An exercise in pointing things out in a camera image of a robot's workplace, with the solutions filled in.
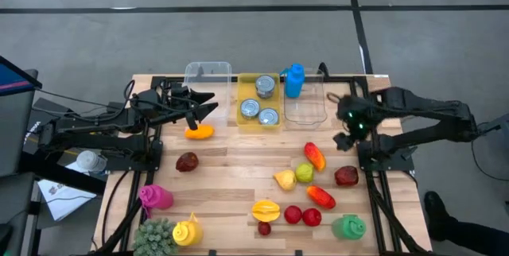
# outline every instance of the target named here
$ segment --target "shoe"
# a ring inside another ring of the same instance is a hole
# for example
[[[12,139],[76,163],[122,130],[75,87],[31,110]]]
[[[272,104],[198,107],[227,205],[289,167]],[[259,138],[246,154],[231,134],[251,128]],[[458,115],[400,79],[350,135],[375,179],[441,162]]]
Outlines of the shoe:
[[[424,195],[424,209],[428,214],[428,232],[431,239],[436,241],[445,240],[445,228],[451,221],[455,221],[447,210],[438,193],[427,192]]]

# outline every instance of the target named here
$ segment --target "concrete floor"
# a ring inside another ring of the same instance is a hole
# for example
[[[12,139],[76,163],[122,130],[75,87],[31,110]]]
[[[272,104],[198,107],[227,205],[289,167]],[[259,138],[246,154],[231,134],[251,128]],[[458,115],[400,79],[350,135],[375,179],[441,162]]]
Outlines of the concrete floor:
[[[0,0],[2,8],[130,6],[348,5],[350,0]],[[487,5],[509,0],[359,0],[378,5]],[[509,11],[362,12],[374,73],[393,85],[470,105],[478,122],[509,112]],[[0,14],[0,53],[36,68],[44,88],[97,102],[122,100],[134,73],[183,73],[198,60],[228,61],[234,72],[274,72],[321,61],[333,73],[362,73],[350,11],[215,14]],[[77,111],[89,106],[58,101]],[[429,125],[421,119],[405,130]],[[489,173],[509,178],[509,152],[498,133],[476,141]],[[469,144],[436,142],[414,155],[419,192],[438,191],[458,219],[509,232],[509,184],[480,173]],[[43,230],[40,253],[85,253],[99,201]],[[433,242],[439,254],[471,254]]]

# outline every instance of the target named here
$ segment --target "pink toy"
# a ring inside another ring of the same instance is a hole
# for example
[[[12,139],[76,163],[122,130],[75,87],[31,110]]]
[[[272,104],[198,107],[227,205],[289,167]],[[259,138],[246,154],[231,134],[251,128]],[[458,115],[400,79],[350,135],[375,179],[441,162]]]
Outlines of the pink toy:
[[[151,184],[140,190],[140,200],[147,217],[150,218],[151,208],[166,209],[173,205],[173,194],[158,185]]]

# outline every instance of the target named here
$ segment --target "wooden table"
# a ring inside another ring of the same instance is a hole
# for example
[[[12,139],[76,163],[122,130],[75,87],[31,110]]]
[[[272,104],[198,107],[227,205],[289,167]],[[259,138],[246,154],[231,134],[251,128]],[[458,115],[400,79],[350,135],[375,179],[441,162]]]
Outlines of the wooden table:
[[[149,89],[152,77],[134,75],[134,92]],[[390,86],[387,76],[368,76],[367,80],[372,91]],[[338,95],[350,92],[346,83],[325,83],[324,90]],[[338,151],[332,140],[332,136],[344,130],[341,121],[335,117],[336,104],[326,101],[328,117],[313,131],[297,132],[287,130],[283,125],[277,133],[243,134],[235,124],[236,96],[236,83],[232,83],[228,126],[216,130],[208,140],[185,139],[184,122],[163,126],[161,140],[164,142],[164,154],[154,183],[173,192],[175,203],[165,211],[153,210],[153,217],[177,222],[187,219],[194,211],[204,229],[202,243],[184,247],[179,254],[207,254],[209,250],[217,250],[218,254],[291,255],[295,250],[303,250],[305,255],[378,254],[364,174],[359,175],[359,184],[353,188],[338,188],[334,181],[333,173],[340,166],[358,167],[355,149]],[[402,132],[397,119],[385,120],[378,130],[389,135]],[[292,204],[302,210],[316,207],[305,193],[306,185],[297,184],[292,192],[284,192],[273,178],[274,173],[295,169],[299,163],[307,161],[303,154],[306,142],[314,142],[327,159],[326,169],[322,173],[315,172],[313,183],[334,196],[337,205],[330,211],[319,208],[322,222],[318,227],[307,227],[302,222],[289,225],[280,216],[271,223],[272,233],[262,237],[257,232],[258,221],[251,215],[251,207],[256,201],[269,198],[280,205],[282,212]],[[179,173],[175,169],[177,158],[189,151],[196,153],[200,165],[190,173]],[[108,177],[94,234],[99,245],[106,203],[121,175],[114,173]],[[388,172],[387,176],[397,217],[422,247],[431,250],[415,183],[401,172]],[[133,173],[129,173],[115,193],[107,218],[106,239],[126,214],[132,177]],[[366,222],[367,232],[362,239],[340,241],[334,238],[331,223],[343,214],[357,214]],[[382,218],[390,250],[388,223],[384,216]],[[131,228],[130,248],[138,223],[137,217]]]

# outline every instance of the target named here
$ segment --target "succulent plant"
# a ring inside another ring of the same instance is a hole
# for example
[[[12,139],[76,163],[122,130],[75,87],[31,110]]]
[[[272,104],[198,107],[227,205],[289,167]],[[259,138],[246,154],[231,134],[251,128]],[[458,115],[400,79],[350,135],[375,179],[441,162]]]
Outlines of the succulent plant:
[[[167,219],[148,219],[136,230],[134,256],[166,256],[176,254],[178,245],[173,240],[175,223]]]

